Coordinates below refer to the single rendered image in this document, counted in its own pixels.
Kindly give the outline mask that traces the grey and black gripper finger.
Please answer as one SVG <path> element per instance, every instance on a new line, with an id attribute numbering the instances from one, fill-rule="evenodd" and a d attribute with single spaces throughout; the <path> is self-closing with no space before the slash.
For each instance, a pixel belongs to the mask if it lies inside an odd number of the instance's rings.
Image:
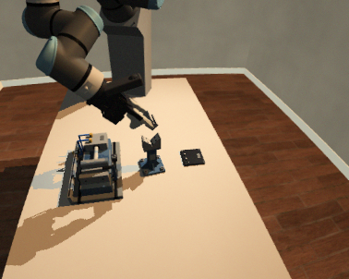
<path id="1" fill-rule="evenodd" d="M 127 105 L 126 103 L 123 103 L 123 106 L 126 108 L 127 118 L 130 119 L 129 127 L 131 129 L 135 129 L 137 127 L 140 127 L 143 124 L 145 124 L 148 127 L 153 128 L 151 121 L 146 116 L 142 115 L 137 109 Z"/>
<path id="2" fill-rule="evenodd" d="M 134 99 L 132 99 L 130 96 L 128 96 L 128 97 L 130 98 L 134 108 L 136 108 L 142 114 L 144 114 L 146 112 L 146 110 L 142 106 L 140 106 Z"/>

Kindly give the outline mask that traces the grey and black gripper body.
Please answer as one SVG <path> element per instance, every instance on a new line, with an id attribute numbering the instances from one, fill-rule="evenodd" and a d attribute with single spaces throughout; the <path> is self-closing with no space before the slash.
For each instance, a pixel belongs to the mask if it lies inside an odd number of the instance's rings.
<path id="1" fill-rule="evenodd" d="M 102 86 L 89 100 L 86 101 L 86 104 L 93 105 L 101 110 L 102 117 L 116 125 L 125 117 L 126 114 L 126 108 L 124 108 L 122 103 L 126 103 L 132 107 L 133 105 L 130 98 L 124 92 L 106 97 L 104 92 L 106 84 L 107 81 L 103 79 Z M 99 95 L 101 95 L 101 97 L 99 97 Z"/>

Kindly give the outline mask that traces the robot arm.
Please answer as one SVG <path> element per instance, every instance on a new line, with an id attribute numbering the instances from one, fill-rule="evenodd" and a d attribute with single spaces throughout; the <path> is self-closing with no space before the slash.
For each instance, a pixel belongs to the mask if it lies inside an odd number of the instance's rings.
<path id="1" fill-rule="evenodd" d="M 139 7 L 157 10 L 164 0 L 97 1 L 108 20 L 122 23 L 131 19 Z M 84 60 L 103 30 L 99 14 L 88 6 L 79 6 L 75 12 L 60 9 L 59 0 L 26 0 L 26 4 L 22 13 L 25 30 L 49 39 L 36 67 L 81 98 L 90 99 L 103 82 L 103 73 Z M 142 85 L 136 73 L 107 83 L 104 92 L 110 97 Z"/>

